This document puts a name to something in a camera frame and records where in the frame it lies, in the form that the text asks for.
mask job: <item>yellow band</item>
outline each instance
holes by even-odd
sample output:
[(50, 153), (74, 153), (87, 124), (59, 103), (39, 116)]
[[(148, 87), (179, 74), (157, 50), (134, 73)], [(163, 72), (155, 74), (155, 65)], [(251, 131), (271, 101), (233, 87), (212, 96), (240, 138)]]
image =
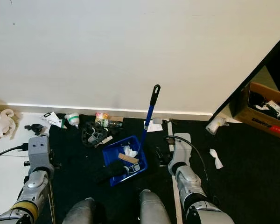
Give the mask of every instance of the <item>yellow band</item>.
[(35, 204), (33, 204), (31, 202), (18, 202), (11, 207), (11, 210), (12, 209), (19, 209), (20, 210), (21, 208), (24, 208), (24, 209), (27, 209), (28, 211), (30, 211), (31, 214), (33, 215), (34, 221), (37, 220), (37, 218), (38, 218), (38, 208)]

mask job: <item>cardboard box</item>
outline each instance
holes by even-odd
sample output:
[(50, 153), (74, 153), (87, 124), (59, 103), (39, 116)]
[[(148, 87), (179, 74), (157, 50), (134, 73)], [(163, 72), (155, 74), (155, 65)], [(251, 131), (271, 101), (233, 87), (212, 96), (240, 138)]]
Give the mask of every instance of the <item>cardboard box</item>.
[(268, 132), (280, 138), (280, 120), (258, 112), (248, 106), (250, 91), (261, 94), (268, 101), (273, 100), (280, 105), (280, 92), (259, 83), (251, 82), (230, 102), (231, 114), (245, 124)]

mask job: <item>blue plastic tray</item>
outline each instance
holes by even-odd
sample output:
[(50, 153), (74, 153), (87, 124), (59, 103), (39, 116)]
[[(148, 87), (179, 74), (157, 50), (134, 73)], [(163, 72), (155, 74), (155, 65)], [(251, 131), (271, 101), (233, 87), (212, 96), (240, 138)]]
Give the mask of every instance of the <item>blue plastic tray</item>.
[[(134, 151), (138, 151), (140, 143), (139, 143), (137, 137), (135, 135), (133, 135), (133, 136), (130, 136), (126, 139), (120, 140), (118, 142), (115, 142), (115, 143), (113, 143), (111, 145), (108, 145), (105, 148), (103, 148), (102, 152), (103, 152), (103, 156), (104, 156), (104, 160), (105, 160), (105, 165), (108, 166), (113, 161), (119, 160), (119, 158), (118, 158), (119, 153), (125, 154), (123, 148), (124, 148), (124, 146), (127, 146), (127, 145), (130, 146), (130, 149), (132, 149)], [(120, 182), (123, 182), (126, 179), (128, 179), (132, 176), (135, 176), (136, 174), (138, 174), (138, 173), (147, 169), (147, 160), (145, 158), (143, 149), (140, 150), (140, 152), (136, 155), (135, 158), (139, 159), (138, 164), (140, 166), (140, 170), (138, 172), (133, 173), (133, 174), (129, 174), (129, 175), (124, 174), (124, 175), (121, 175), (121, 176), (112, 177), (110, 179), (111, 186), (114, 186), (114, 185), (116, 185)], [(127, 167), (130, 167), (130, 166), (133, 165), (132, 163), (129, 163), (129, 162), (124, 161), (124, 160), (123, 160), (123, 162), (124, 162), (125, 166), (127, 166)]]

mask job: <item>black handle grip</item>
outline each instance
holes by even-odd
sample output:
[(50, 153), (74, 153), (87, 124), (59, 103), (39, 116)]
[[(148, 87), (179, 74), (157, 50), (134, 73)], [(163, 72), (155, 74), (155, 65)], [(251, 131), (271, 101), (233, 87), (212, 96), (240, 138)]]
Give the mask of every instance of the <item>black handle grip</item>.
[(154, 90), (153, 90), (153, 94), (151, 95), (151, 99), (150, 99), (150, 105), (155, 105), (155, 103), (157, 102), (157, 98), (160, 92), (161, 86), (159, 84), (154, 86)]

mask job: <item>black carpet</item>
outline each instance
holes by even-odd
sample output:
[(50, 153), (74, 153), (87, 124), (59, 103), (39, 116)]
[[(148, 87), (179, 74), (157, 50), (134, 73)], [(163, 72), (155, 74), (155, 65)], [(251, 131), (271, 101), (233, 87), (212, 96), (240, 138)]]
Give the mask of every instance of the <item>black carpet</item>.
[[(81, 122), (94, 117), (80, 116)], [(210, 135), (202, 121), (176, 121), (174, 133), (190, 133), (192, 143), (200, 151), (209, 173), (212, 192), (219, 198), (219, 208), (237, 224), (280, 223), (280, 139), (245, 124), (220, 127)], [(124, 119), (124, 129), (110, 142), (141, 135), (143, 119)], [(109, 182), (97, 185), (92, 173), (104, 165), (101, 149), (87, 149), (82, 145), (80, 131), (75, 127), (50, 129), (50, 146), (55, 159), (62, 163), (53, 180), (57, 223), (61, 223), (76, 202), (93, 197), (98, 202), (96, 219), (103, 223), (137, 223), (139, 192), (151, 189), (163, 201), (170, 220), (176, 223), (171, 176), (167, 168), (159, 167), (155, 147), (168, 152), (162, 137), (164, 131), (147, 134), (144, 145), (148, 170), (110, 187)], [(217, 151), (224, 168), (216, 170), (209, 149)], [(201, 162), (192, 152), (191, 166), (205, 183)], [(50, 223), (46, 204), (38, 223)]]

